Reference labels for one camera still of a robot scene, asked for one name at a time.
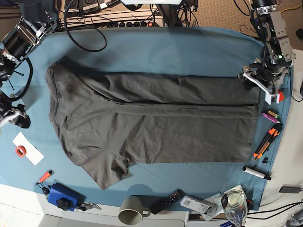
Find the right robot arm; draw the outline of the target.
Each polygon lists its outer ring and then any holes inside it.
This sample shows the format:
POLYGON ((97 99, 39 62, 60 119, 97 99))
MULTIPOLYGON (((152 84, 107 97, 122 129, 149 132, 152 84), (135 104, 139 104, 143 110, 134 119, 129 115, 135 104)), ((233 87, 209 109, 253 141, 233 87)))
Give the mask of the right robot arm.
POLYGON ((12 104, 22 99, 29 89, 34 72, 29 55, 57 27, 58 10, 54 0, 14 0, 12 4, 19 7, 21 17, 1 41, 0 81, 8 81, 23 61, 29 66, 29 76, 25 87, 15 97, 0 93, 0 125, 11 123, 27 129, 31 121, 25 106, 12 104))

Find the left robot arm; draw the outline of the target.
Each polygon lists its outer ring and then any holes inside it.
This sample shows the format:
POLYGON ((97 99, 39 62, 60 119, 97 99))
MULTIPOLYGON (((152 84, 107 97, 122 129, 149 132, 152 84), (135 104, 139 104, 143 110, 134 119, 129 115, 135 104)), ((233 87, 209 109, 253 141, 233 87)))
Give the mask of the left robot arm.
POLYGON ((278 92, 284 76, 295 61, 295 53, 286 33, 285 21, 277 9, 279 0, 250 0, 245 3, 250 11, 250 23, 258 39, 263 43, 260 57, 243 67, 239 77, 244 78, 244 87, 269 88, 270 94, 278 92))

